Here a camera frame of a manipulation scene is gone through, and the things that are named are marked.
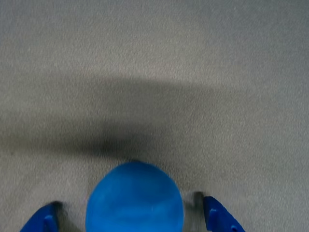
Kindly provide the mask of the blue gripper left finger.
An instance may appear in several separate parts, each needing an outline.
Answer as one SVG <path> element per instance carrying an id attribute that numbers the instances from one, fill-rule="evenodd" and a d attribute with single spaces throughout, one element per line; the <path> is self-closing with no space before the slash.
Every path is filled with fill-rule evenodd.
<path id="1" fill-rule="evenodd" d="M 57 213 L 61 202 L 51 202 L 39 208 L 20 230 L 21 232 L 58 232 Z"/>

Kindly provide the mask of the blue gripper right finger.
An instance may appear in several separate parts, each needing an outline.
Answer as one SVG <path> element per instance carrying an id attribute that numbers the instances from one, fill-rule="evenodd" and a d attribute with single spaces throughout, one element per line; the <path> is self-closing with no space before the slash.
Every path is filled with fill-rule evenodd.
<path id="1" fill-rule="evenodd" d="M 206 229 L 210 232 L 245 232 L 238 221 L 214 197 L 203 197 Z"/>

